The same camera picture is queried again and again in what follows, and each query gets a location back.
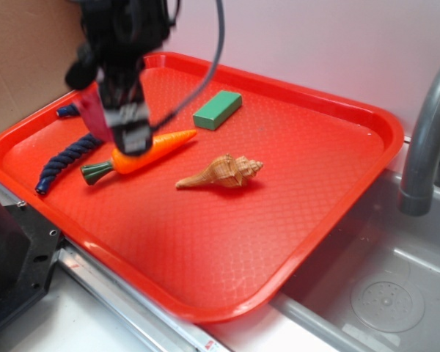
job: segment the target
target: orange carrot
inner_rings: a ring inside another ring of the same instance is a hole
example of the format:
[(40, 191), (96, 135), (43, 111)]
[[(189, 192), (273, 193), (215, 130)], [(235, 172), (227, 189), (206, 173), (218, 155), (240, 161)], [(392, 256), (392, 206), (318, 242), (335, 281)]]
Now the orange carrot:
[(196, 130), (187, 130), (154, 136), (153, 146), (141, 156), (127, 156), (115, 148), (112, 151), (110, 160), (82, 166), (81, 173), (89, 185), (94, 185), (102, 176), (113, 170), (120, 174), (128, 174), (172, 152), (196, 134)]

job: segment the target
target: faucet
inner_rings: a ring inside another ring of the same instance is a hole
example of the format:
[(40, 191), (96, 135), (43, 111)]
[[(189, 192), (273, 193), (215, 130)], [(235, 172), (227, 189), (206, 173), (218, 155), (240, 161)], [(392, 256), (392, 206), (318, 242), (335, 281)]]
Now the faucet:
[(410, 216), (429, 212), (440, 187), (440, 70), (425, 97), (404, 165), (397, 206)]

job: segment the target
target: sink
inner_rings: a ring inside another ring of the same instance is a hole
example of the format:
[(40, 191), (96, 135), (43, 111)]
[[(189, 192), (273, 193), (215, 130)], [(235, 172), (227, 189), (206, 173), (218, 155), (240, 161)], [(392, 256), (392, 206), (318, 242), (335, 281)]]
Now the sink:
[(440, 190), (415, 218), (397, 209), (399, 183), (386, 170), (273, 302), (341, 351), (440, 351)]

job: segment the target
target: green block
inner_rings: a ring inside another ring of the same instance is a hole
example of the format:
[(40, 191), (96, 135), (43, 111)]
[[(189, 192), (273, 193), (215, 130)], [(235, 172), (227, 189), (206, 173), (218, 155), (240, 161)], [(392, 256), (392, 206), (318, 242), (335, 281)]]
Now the green block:
[(222, 90), (194, 114), (194, 124), (197, 127), (214, 131), (230, 117), (242, 103), (241, 94)]

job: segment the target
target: red tray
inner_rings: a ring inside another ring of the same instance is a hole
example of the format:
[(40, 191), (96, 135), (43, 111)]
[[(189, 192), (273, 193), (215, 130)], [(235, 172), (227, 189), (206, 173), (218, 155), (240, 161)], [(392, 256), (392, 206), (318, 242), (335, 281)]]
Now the red tray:
[[(152, 120), (181, 101), (209, 63), (152, 54), (142, 75)], [(79, 167), (108, 159), (106, 144), (66, 169), (49, 194), (34, 191), (48, 159), (87, 133), (58, 120), (70, 93), (0, 135), (0, 182), (66, 236), (176, 315), (229, 320), (280, 288), (399, 151), (388, 112), (315, 90), (220, 67), (208, 88), (164, 131), (194, 128), (192, 114), (219, 90), (243, 106), (216, 131), (199, 128), (177, 152), (89, 187)], [(262, 161), (246, 188), (176, 190), (215, 157)]]

